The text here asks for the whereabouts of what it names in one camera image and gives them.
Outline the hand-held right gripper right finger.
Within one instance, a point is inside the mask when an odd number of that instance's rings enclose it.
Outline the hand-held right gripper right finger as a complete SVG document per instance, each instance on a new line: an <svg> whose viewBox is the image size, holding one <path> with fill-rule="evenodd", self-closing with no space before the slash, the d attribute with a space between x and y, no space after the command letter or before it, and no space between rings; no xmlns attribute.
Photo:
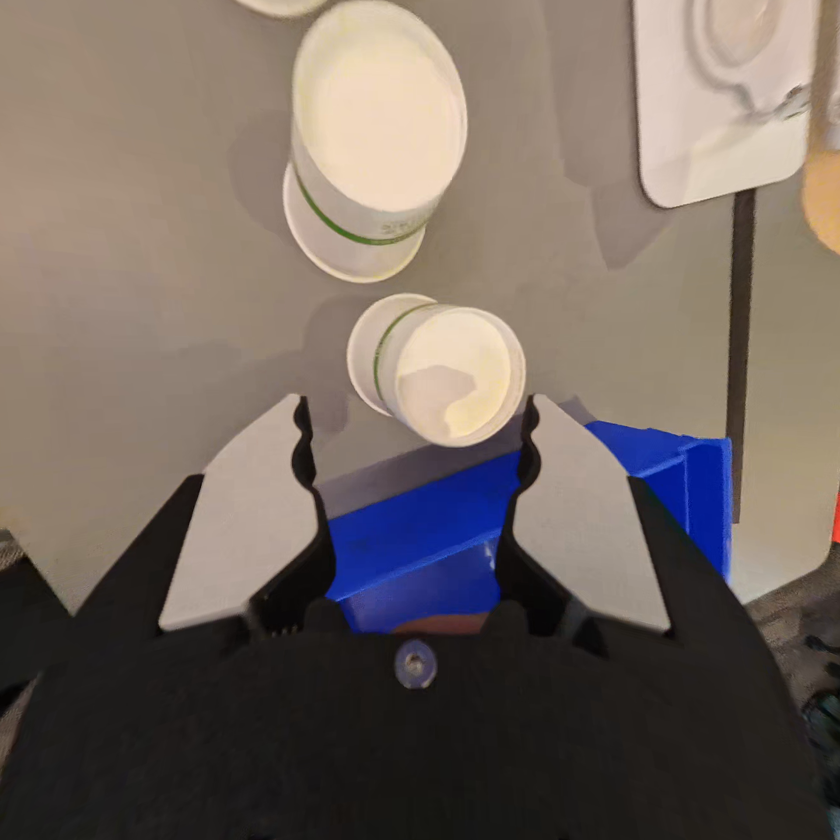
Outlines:
<svg viewBox="0 0 840 840"><path fill-rule="evenodd" d="M518 480L496 580L530 634L574 635L591 617L666 633L671 621L625 468L545 395L531 395L522 415Z"/></svg>

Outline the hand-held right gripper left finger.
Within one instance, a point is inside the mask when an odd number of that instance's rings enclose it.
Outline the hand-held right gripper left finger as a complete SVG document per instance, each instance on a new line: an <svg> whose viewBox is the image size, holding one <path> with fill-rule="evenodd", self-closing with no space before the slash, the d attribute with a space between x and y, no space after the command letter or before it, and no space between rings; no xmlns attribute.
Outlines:
<svg viewBox="0 0 840 840"><path fill-rule="evenodd" d="M289 394L209 462L159 616L164 632L237 618L301 630L337 561L315 487L308 399Z"/></svg>

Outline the blue plastic bin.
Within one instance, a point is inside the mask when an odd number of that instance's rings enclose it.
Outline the blue plastic bin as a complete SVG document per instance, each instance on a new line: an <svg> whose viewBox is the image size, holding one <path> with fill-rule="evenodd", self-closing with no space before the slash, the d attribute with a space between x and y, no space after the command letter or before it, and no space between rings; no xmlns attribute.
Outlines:
<svg viewBox="0 0 840 840"><path fill-rule="evenodd" d="M592 421L586 428L641 478L729 581L732 445ZM497 544L518 487L519 453L501 455L329 523L336 573L328 598L357 634L488 613L500 600Z"/></svg>

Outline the white paper cup green band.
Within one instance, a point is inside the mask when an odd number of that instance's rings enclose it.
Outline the white paper cup green band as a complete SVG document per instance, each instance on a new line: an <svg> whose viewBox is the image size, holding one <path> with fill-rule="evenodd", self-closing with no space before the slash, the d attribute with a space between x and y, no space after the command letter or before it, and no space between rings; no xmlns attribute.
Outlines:
<svg viewBox="0 0 840 840"><path fill-rule="evenodd" d="M414 259L466 152L466 95L446 47L390 2L341 2L299 46L282 205L321 271L388 280Z"/></svg>
<svg viewBox="0 0 840 840"><path fill-rule="evenodd" d="M313 14L327 1L259 1L241 0L236 4L269 18L291 19Z"/></svg>
<svg viewBox="0 0 840 840"><path fill-rule="evenodd" d="M367 406L447 448L500 432L527 379L518 336L497 315L414 293L385 297L362 312L346 364Z"/></svg>

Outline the person's right hand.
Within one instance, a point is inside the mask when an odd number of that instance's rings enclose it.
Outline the person's right hand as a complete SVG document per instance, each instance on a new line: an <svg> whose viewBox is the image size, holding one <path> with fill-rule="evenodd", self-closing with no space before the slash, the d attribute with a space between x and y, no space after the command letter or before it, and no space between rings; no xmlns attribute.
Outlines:
<svg viewBox="0 0 840 840"><path fill-rule="evenodd" d="M391 630L395 635L476 635L488 618L488 613L436 615L413 619Z"/></svg>

